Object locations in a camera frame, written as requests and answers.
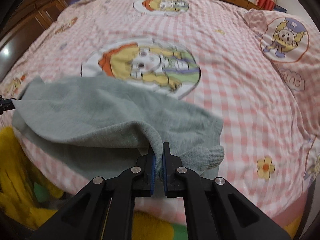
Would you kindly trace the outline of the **yellow garment of person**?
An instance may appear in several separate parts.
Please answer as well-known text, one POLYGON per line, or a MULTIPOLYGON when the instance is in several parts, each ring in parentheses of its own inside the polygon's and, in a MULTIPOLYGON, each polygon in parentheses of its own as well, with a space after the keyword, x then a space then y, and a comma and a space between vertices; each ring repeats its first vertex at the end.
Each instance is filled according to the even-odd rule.
MULTIPOLYGON (((38 183, 51 200, 64 192, 34 166, 22 150, 13 129, 1 129, 1 211, 23 226, 37 230, 56 209, 43 208, 34 191, 38 183)), ((144 212, 133 214, 132 239, 187 239, 187 228, 160 220, 144 212)))

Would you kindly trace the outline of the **pink checkered cartoon bedsheet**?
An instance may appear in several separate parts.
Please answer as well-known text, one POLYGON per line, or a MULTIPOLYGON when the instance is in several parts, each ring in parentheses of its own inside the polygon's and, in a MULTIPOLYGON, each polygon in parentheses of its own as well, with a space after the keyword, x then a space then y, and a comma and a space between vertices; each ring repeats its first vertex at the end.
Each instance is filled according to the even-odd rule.
MULTIPOLYGON (((274 218, 319 174, 319 108, 300 104, 264 57, 248 11, 217 0, 81 0, 18 59, 1 94, 19 98, 37 77, 105 75, 200 107, 223 122, 215 177, 274 218)), ((91 180, 25 139, 13 113, 1 126, 53 184, 75 194, 91 180)))

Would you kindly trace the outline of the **grey pants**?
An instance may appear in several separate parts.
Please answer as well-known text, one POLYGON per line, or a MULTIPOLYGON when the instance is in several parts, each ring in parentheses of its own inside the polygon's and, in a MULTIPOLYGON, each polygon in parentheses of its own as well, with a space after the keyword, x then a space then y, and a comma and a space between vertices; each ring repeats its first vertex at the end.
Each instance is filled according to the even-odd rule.
POLYGON ((156 179, 163 143, 182 164, 206 178, 224 158, 223 122, 204 109, 112 77, 37 77, 14 102, 21 135, 86 178, 112 178, 151 147, 156 179))

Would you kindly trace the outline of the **pink cartoon pillow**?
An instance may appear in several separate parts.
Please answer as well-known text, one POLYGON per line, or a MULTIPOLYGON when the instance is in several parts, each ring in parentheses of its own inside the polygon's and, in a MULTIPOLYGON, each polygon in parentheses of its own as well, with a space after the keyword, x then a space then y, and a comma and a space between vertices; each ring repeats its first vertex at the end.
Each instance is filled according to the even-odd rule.
POLYGON ((300 17, 251 9, 243 18, 296 100, 319 108, 319 30, 300 17))

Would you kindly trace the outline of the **blue book on cabinet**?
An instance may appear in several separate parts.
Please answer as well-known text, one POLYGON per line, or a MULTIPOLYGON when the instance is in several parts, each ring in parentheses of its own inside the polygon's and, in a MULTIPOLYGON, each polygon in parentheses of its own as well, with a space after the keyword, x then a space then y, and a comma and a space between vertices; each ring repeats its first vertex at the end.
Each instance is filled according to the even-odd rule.
POLYGON ((285 8, 284 8, 284 7, 282 7, 282 6, 275 5, 275 6, 274 6, 274 11, 278 11, 278 12, 284 12, 284 13, 286 13, 286 12, 287 12, 287 9, 285 9, 285 8))

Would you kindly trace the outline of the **dark wooden headboard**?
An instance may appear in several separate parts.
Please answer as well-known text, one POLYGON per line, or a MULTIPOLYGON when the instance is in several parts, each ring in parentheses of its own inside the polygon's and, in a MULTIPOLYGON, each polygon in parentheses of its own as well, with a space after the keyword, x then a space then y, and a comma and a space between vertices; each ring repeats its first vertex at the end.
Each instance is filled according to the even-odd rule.
POLYGON ((1 28, 1 80, 61 12, 79 0, 24 0, 1 28))

